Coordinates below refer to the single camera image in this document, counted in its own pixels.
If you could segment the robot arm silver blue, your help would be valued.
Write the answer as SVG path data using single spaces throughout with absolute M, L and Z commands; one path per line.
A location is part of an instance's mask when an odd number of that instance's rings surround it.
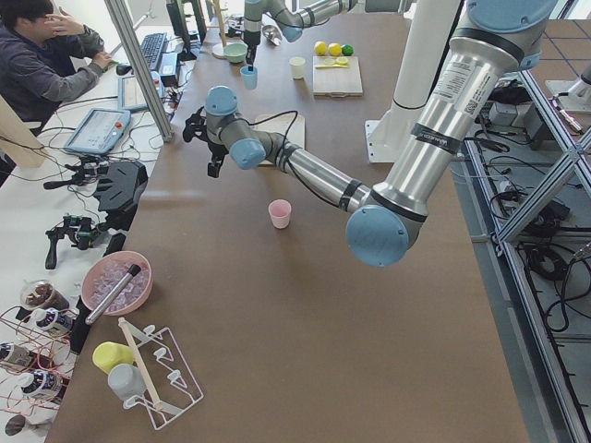
M 254 70 L 256 53 L 261 42 L 262 17 L 265 14 L 276 23 L 286 40 L 295 42 L 301 37 L 304 29 L 318 26 L 328 18 L 349 12 L 356 5 L 357 1 L 354 0 L 324 0 L 292 12 L 285 5 L 285 1 L 246 0 L 242 40 L 247 46 L 247 69 Z
M 321 200 L 349 213 L 346 240 L 361 261 L 385 267 L 415 243 L 428 216 L 428 198 L 462 146 L 497 81 L 538 63 L 551 1 L 471 1 L 450 38 L 451 57 L 410 130 L 387 178 L 364 186 L 291 142 L 256 130 L 240 114 L 235 92 L 209 90 L 185 123 L 183 138 L 205 141 L 210 176 L 225 157 L 243 170 L 271 162 Z

